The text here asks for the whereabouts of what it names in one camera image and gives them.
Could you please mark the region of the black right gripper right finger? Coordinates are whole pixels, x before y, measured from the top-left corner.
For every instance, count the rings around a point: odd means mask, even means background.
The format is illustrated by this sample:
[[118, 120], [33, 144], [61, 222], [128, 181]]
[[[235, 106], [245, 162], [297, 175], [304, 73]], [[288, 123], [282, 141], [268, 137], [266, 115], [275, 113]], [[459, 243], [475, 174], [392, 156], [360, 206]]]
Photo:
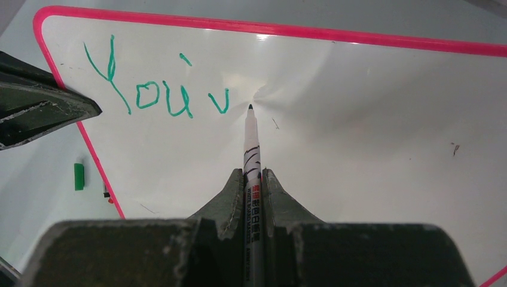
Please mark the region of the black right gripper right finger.
[[327, 223], [262, 173], [267, 286], [473, 286], [451, 237], [432, 224]]

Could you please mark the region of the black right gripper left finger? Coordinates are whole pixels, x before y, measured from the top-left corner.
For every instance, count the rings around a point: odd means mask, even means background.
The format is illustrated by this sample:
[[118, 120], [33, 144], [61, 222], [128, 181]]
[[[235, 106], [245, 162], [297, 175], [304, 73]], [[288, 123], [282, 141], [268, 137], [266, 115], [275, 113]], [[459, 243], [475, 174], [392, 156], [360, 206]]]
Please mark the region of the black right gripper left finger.
[[62, 221], [19, 286], [242, 286], [243, 175], [188, 218]]

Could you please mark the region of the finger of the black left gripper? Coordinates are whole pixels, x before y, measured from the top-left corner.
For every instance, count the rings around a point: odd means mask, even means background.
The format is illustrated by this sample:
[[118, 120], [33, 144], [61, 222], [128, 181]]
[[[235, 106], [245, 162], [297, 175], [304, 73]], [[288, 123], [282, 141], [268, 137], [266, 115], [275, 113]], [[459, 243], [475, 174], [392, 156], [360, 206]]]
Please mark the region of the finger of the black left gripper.
[[101, 113], [92, 99], [60, 88], [51, 73], [1, 52], [1, 150]]

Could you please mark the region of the green marker cap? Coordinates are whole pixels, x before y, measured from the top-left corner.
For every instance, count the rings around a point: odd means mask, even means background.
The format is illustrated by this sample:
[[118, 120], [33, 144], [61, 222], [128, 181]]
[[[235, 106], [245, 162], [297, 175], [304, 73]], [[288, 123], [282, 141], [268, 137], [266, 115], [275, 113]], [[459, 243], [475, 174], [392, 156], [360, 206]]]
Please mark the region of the green marker cap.
[[74, 190], [82, 191], [85, 187], [85, 168], [82, 163], [74, 163]]

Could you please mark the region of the green whiteboard marker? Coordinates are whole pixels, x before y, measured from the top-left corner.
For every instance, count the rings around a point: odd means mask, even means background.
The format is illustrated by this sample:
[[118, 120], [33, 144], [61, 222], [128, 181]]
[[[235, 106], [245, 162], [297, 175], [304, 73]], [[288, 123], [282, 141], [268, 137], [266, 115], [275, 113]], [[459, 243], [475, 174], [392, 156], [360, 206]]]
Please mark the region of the green whiteboard marker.
[[244, 272], [245, 286], [264, 286], [264, 242], [262, 221], [262, 171], [257, 120], [253, 105], [245, 119], [243, 179], [245, 195]]

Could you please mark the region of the pink-framed whiteboard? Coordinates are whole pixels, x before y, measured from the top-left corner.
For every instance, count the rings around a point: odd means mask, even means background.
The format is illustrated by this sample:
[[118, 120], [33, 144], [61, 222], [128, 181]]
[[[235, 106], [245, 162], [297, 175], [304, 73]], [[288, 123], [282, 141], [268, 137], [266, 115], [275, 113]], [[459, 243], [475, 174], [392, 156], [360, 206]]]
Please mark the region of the pink-framed whiteboard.
[[506, 267], [506, 46], [64, 6], [35, 38], [93, 99], [78, 123], [123, 218], [183, 217], [261, 163], [326, 221], [444, 229], [472, 277]]

